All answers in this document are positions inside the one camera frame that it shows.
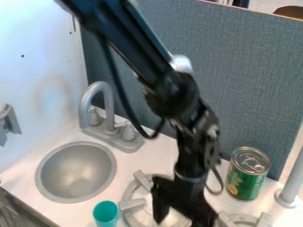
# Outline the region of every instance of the silver sink basin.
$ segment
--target silver sink basin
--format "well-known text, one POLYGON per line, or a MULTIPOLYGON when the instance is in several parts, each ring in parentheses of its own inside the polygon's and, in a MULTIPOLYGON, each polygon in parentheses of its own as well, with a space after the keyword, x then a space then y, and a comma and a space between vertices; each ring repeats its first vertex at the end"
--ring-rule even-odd
POLYGON ((117 170, 113 154, 104 146, 75 142, 49 153, 35 173, 38 190, 60 203, 91 199, 113 180, 117 170))

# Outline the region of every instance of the gray wall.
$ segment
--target gray wall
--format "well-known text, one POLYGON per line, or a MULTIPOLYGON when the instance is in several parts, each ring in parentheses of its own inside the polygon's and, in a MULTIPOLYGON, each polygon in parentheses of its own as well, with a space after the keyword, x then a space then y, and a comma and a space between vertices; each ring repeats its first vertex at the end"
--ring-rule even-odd
MULTIPOLYGON (((172 53, 190 57, 203 99, 221 120, 224 157, 241 145, 257 147, 272 161, 277 179, 303 113, 303 22, 189 0, 139 0, 140 8, 172 53)), ((83 31, 89 81, 113 86, 102 50, 83 31)), ((158 118, 141 86, 117 64, 141 123, 158 118)), ((116 95, 117 114, 125 115, 116 95)), ((164 133, 174 135, 167 126, 164 133)))

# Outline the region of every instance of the tin can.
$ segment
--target tin can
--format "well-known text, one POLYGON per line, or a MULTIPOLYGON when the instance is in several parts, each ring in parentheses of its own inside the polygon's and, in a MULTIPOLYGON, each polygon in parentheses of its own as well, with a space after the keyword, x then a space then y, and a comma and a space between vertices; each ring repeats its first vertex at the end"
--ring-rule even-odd
POLYGON ((270 168, 268 156, 262 151, 243 146, 231 154, 226 189, 238 200, 254 200, 270 168))

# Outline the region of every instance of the plastic cup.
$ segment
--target plastic cup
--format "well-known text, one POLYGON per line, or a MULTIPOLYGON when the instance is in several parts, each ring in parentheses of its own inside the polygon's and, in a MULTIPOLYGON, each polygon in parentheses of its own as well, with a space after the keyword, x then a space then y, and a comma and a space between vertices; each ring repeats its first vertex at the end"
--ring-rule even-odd
POLYGON ((98 227, 116 227, 119 209, 109 200, 99 202, 93 209, 93 217, 98 227))

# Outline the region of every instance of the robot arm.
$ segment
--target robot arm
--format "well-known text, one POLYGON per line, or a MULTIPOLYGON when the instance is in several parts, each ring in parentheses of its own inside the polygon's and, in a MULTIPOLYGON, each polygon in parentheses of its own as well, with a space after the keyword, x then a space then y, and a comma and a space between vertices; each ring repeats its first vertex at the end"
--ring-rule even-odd
POLYGON ((108 43, 137 73, 151 110, 175 126, 179 149, 175 179, 153 179, 155 221, 161 223, 169 207, 173 207, 190 218, 192 226, 213 226, 216 213, 207 204, 203 191, 207 188, 208 171, 215 171, 214 166, 221 159, 219 125, 214 112, 199 96, 192 76, 172 67, 171 55, 133 0, 61 0, 60 3, 93 32, 104 47, 122 104, 139 133, 154 138, 144 133, 131 116, 108 43))

